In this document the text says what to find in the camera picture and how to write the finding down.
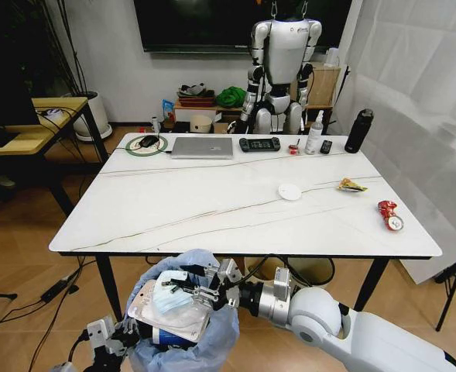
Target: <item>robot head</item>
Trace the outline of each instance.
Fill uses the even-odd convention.
[[[276,20],[282,22],[301,21],[303,0],[279,0],[277,3]]]

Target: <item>white bottle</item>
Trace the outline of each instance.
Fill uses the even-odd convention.
[[[317,119],[315,119],[315,123],[312,124],[310,130],[308,131],[307,143],[305,144],[305,152],[310,155],[317,151],[317,147],[321,142],[322,129],[324,129],[324,126],[322,125],[323,115],[324,111],[320,110],[319,115],[317,115]]]
[[[157,116],[152,117],[152,127],[153,127],[154,133],[160,132],[160,124],[159,124],[159,121],[157,120]]]

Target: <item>white curtain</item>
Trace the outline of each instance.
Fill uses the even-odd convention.
[[[338,127],[374,111],[362,150],[443,250],[420,283],[456,262],[456,0],[364,0],[348,64]]]

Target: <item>white table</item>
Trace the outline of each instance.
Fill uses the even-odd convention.
[[[305,136],[278,136],[279,152],[243,153],[238,145],[243,135],[232,135],[231,160],[174,160],[167,153],[135,157],[124,147],[137,136],[142,134],[123,138],[50,244],[61,254],[98,258],[115,312],[119,303],[109,255],[169,255],[204,248],[229,256],[372,257],[355,305],[359,310],[388,259],[441,255],[367,158],[344,151],[345,136],[326,136],[333,141],[329,155],[302,151],[292,156],[288,145],[300,138],[303,148]],[[161,136],[172,150],[177,136],[214,135]],[[369,189],[339,191],[343,177]],[[282,200],[277,188],[283,183],[297,185],[302,198]],[[381,200],[398,204],[403,230],[385,227],[377,210]]]

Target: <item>blue face mask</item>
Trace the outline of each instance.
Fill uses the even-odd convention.
[[[171,279],[184,281],[187,277],[188,273],[186,271],[166,270],[157,278],[156,285],[153,289],[153,304],[161,314],[194,301],[191,293],[186,293],[181,290],[171,293],[171,290],[175,286],[163,285],[164,282],[170,281]]]

